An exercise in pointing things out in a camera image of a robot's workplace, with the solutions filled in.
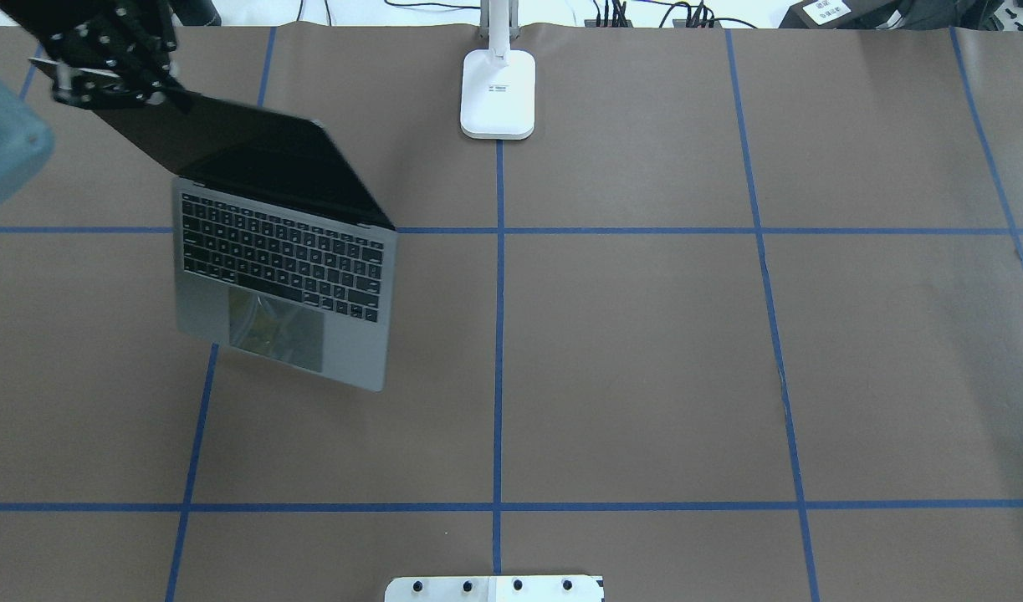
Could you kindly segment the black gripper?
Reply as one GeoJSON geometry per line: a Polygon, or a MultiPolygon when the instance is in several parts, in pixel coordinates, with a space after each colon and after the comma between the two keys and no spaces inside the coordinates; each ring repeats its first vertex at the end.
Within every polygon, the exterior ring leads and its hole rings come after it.
{"type": "Polygon", "coordinates": [[[192,1],[0,1],[51,68],[56,102],[84,110],[140,107],[182,90],[171,54],[174,23],[194,24],[192,1]]]}

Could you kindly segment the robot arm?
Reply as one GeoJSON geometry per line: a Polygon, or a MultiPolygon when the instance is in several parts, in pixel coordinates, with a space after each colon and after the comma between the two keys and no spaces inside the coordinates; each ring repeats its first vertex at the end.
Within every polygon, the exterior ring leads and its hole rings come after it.
{"type": "MultiPolygon", "coordinates": [[[[51,64],[53,100],[81,110],[129,110],[179,87],[175,23],[219,26],[210,1],[0,1],[51,64]]],[[[54,134],[0,80],[0,206],[48,163],[54,134]]]]}

